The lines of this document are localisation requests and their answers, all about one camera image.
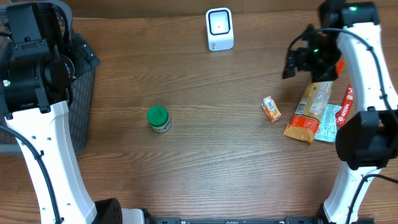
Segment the red coffee stick sachet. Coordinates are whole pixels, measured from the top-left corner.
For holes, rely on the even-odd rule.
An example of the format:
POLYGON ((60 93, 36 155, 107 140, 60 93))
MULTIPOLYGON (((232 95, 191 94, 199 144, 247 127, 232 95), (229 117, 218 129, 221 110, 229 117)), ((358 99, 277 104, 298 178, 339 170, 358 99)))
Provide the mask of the red coffee stick sachet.
POLYGON ((348 89, 346 91, 345 97, 343 99, 341 109, 340 111, 336 114, 336 125, 339 127, 343 127, 345 125, 345 122, 348 118, 350 109, 354 103, 354 91, 352 85, 348 86, 348 89))

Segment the spaghetti pack orange ends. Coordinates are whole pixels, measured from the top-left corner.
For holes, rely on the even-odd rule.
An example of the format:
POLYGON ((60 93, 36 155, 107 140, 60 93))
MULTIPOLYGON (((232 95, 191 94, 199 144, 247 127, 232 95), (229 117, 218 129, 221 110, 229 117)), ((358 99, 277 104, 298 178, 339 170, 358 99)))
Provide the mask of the spaghetti pack orange ends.
POLYGON ((315 140, 327 104, 329 104, 333 81, 308 82, 284 136, 311 143, 315 140))

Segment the orange Kleenex tissue pack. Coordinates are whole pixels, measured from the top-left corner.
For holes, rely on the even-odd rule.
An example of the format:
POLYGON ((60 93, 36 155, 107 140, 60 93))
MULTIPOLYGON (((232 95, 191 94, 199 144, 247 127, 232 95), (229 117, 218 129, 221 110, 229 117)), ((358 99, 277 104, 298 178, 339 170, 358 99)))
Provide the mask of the orange Kleenex tissue pack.
POLYGON ((261 102, 261 106, 272 123, 278 121, 282 115, 271 96, 265 97, 261 102))

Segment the teal snack packet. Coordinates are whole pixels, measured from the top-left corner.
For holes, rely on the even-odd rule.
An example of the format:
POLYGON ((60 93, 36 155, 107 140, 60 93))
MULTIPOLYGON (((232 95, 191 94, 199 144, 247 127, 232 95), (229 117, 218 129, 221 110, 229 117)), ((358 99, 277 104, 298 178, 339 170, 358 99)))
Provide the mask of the teal snack packet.
POLYGON ((315 134, 315 140, 324 142, 335 142, 337 134, 336 114, 341 106, 327 104, 320 127, 315 134))

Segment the green lid jar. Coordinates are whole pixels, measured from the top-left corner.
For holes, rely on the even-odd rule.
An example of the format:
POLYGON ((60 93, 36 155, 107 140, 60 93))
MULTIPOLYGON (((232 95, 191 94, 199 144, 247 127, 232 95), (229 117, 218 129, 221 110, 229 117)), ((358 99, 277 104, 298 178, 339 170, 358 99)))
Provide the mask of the green lid jar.
POLYGON ((155 105, 149 108, 147 112, 147 121, 157 133, 165 133, 172 126, 169 112, 161 105, 155 105))

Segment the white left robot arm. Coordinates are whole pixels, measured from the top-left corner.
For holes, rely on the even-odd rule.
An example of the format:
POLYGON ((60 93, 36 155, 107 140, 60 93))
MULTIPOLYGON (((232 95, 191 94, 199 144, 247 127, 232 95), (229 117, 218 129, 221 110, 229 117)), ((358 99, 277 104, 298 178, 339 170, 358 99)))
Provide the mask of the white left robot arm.
POLYGON ((149 223, 144 209, 94 201, 83 183, 69 129, 72 82, 100 64, 73 33, 61 1, 3 4, 9 56, 1 60, 2 130, 17 138, 42 223, 149 223))

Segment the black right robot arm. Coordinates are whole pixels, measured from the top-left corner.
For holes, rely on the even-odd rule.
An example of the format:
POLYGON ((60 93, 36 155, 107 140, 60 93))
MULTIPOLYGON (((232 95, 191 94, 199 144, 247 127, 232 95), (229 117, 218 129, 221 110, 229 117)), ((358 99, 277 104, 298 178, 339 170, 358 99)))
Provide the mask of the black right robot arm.
POLYGON ((326 0, 318 8, 320 28, 300 35, 305 48, 288 48, 283 78, 310 72, 314 82, 336 80, 344 58, 354 93, 354 116, 336 135, 341 160, 329 197, 307 223, 361 223, 361 202, 375 178, 397 157, 397 92, 381 45, 381 25, 373 2, 326 0))

